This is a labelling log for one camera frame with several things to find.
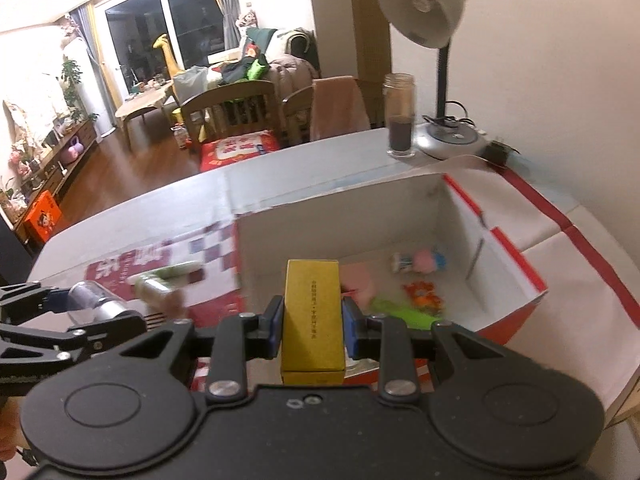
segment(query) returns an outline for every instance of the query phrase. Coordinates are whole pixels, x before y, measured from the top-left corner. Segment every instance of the pink towel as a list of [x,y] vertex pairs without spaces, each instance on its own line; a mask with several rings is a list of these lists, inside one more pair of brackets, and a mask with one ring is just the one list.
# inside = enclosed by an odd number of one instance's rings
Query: pink towel
[[370,128],[362,94],[353,77],[314,79],[310,140],[327,139]]

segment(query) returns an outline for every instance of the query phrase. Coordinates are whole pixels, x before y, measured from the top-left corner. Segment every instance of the lamp shade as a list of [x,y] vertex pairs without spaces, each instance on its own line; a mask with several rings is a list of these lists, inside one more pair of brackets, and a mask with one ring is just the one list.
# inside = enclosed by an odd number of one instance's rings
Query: lamp shade
[[378,0],[386,20],[427,48],[443,48],[462,18],[466,0]]

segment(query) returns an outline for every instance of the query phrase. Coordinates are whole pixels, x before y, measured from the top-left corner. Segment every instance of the yellow giraffe toy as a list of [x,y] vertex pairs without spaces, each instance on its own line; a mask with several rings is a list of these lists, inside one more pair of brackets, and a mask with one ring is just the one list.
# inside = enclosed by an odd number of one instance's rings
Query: yellow giraffe toy
[[160,36],[156,42],[154,43],[154,48],[161,48],[162,53],[164,54],[164,62],[166,63],[166,68],[169,71],[169,77],[171,79],[174,78],[175,75],[181,74],[184,72],[178,64],[175,62],[174,53],[171,51],[171,47],[169,46],[169,39],[166,34]]

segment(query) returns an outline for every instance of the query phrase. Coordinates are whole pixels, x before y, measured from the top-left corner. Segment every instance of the metal bolt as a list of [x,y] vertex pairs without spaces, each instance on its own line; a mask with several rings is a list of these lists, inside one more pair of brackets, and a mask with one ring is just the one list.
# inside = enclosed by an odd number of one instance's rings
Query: metal bolt
[[321,404],[322,397],[320,397],[319,395],[308,395],[305,397],[305,402],[307,404],[310,404],[311,406],[314,406],[316,404]]
[[305,403],[300,399],[289,399],[287,401],[287,407],[291,408],[292,410],[299,410],[300,408],[305,407]]
[[394,379],[385,384],[385,391],[389,395],[394,397],[406,397],[413,395],[417,391],[418,387],[415,383],[404,379]]
[[233,397],[240,393],[240,384],[235,381],[216,381],[209,385],[209,393],[216,397]]

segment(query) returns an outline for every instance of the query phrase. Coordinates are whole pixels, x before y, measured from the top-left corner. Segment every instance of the sliding glass door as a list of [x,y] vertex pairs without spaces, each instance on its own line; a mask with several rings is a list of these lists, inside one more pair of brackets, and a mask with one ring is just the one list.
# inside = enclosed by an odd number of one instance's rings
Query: sliding glass door
[[139,82],[168,77],[162,50],[153,48],[162,34],[181,68],[208,66],[207,57],[225,49],[215,0],[108,0],[96,7],[96,21],[122,99]]

